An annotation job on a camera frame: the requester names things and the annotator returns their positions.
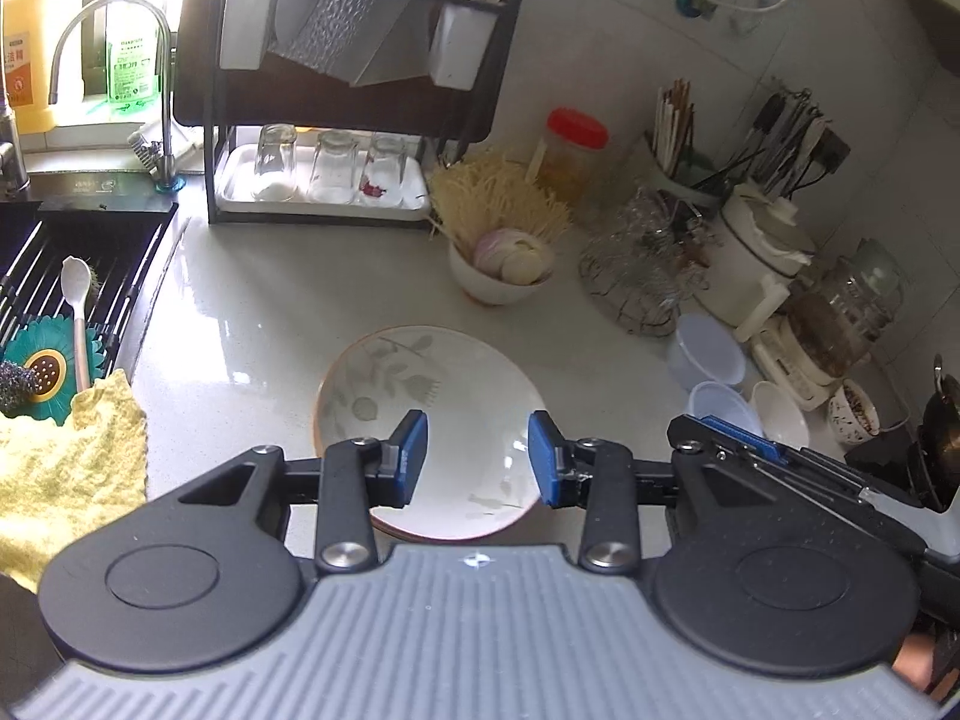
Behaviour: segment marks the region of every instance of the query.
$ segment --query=orange label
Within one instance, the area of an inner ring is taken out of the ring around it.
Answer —
[[[10,105],[31,105],[34,87],[30,75],[30,34],[4,35],[3,70],[7,77]]]

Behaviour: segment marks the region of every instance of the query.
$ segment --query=tiled wall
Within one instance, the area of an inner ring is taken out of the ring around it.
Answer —
[[[630,140],[649,127],[656,89],[683,76],[697,145],[722,156],[774,76],[810,87],[853,151],[796,195],[800,217],[829,254],[872,235],[901,261],[909,296],[880,357],[920,403],[934,346],[960,374],[960,134],[947,122],[960,127],[960,81],[936,67],[905,0],[794,0],[746,37],[726,13],[688,20],[673,0],[524,0],[491,138],[525,156],[565,104]]]

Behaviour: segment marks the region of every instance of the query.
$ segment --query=drinking glass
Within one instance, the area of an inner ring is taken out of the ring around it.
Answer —
[[[289,200],[296,191],[296,129],[267,124],[260,129],[251,194],[256,200]]]
[[[331,129],[320,135],[313,156],[313,172],[307,192],[315,202],[346,205],[357,192],[357,138]]]
[[[364,205],[397,208],[403,202],[400,185],[407,155],[398,135],[373,134],[367,162],[360,179],[360,199]]]

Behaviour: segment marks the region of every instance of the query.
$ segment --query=white tray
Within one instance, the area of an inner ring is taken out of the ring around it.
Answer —
[[[275,202],[256,200],[250,191],[248,177],[253,176],[253,163],[256,161],[256,144],[247,143],[237,146],[226,162],[221,160],[215,178],[217,207],[222,211],[235,211],[245,214],[289,214],[319,215],[320,217],[385,218],[386,220],[416,221],[427,218],[430,213],[430,197],[427,194],[424,174],[419,162],[407,157],[407,167],[403,171],[403,183],[400,189],[403,201],[397,208],[377,205],[361,205],[316,202],[306,196],[304,187],[310,182],[313,167],[313,148],[296,147],[296,194],[289,200]],[[357,153],[357,164],[363,165],[367,159],[366,151]]]

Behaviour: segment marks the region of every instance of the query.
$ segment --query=pan handle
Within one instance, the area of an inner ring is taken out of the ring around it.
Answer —
[[[944,356],[937,352],[933,356],[933,386],[937,389],[940,399],[944,397]]]

